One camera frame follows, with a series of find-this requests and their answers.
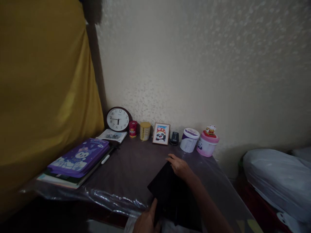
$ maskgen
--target brown clock frame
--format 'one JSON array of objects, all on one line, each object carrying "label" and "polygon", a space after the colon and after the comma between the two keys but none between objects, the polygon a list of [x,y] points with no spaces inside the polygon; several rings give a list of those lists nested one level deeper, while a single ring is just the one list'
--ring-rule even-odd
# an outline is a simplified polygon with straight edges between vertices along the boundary
[{"label": "brown clock frame", "polygon": [[[109,125],[108,125],[108,122],[107,122],[108,113],[109,113],[112,109],[114,109],[114,108],[120,108],[120,109],[124,110],[124,111],[129,115],[129,124],[127,125],[127,127],[126,127],[125,129],[123,129],[123,130],[121,130],[121,131],[115,131],[115,130],[111,129],[111,128],[109,127]],[[125,132],[125,131],[129,131],[130,122],[131,122],[132,120],[133,120],[132,115],[131,115],[130,112],[129,112],[128,110],[126,110],[125,108],[122,108],[122,107],[112,107],[112,108],[109,109],[108,112],[106,113],[106,116],[105,116],[105,118],[104,118],[104,123],[105,123],[105,125],[106,125],[107,128],[111,129],[111,130],[114,131],[114,132]]]}]

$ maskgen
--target pink container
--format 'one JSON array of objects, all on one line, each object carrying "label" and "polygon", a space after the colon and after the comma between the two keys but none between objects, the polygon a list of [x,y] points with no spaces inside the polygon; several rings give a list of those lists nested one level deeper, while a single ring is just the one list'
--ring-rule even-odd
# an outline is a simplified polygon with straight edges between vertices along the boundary
[{"label": "pink container", "polygon": [[207,136],[206,130],[201,133],[201,137],[197,145],[197,151],[201,155],[205,157],[211,157],[213,155],[216,145],[219,142],[219,137],[216,134],[215,136],[215,138]]}]

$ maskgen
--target purple pencil case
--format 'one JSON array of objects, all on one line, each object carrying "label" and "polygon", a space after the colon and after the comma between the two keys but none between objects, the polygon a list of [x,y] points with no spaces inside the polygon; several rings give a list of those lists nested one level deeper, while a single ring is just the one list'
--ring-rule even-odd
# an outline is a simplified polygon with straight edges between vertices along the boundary
[{"label": "purple pencil case", "polygon": [[55,174],[80,178],[89,172],[109,148],[109,142],[89,138],[48,165],[48,168]]}]

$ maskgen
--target book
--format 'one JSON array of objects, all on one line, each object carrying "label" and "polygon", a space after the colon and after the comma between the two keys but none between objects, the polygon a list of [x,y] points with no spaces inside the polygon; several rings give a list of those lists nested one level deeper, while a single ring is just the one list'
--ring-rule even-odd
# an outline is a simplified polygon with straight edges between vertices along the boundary
[{"label": "book", "polygon": [[111,140],[111,141],[117,141],[118,143],[121,143],[126,135],[127,135],[127,132],[115,132],[111,129],[106,129],[104,132],[102,132],[101,135],[99,135],[96,138],[100,140]]},{"label": "book", "polygon": [[37,180],[67,187],[67,188],[77,189],[90,177],[91,174],[94,173],[94,171],[99,167],[101,162],[108,155],[111,155],[111,153],[114,151],[115,148],[116,148],[115,146],[111,146],[107,152],[103,153],[98,163],[95,164],[90,169],[90,171],[82,177],[72,177],[72,176],[63,175],[63,174],[52,173],[50,169],[47,168],[39,177],[37,177]]}]

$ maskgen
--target picture frame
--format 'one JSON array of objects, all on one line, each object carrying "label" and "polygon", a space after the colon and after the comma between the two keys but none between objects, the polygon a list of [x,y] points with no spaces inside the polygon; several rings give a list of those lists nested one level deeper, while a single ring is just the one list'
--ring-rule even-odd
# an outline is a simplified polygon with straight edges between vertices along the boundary
[{"label": "picture frame", "polygon": [[152,143],[168,145],[169,130],[171,125],[164,123],[155,123]]}]

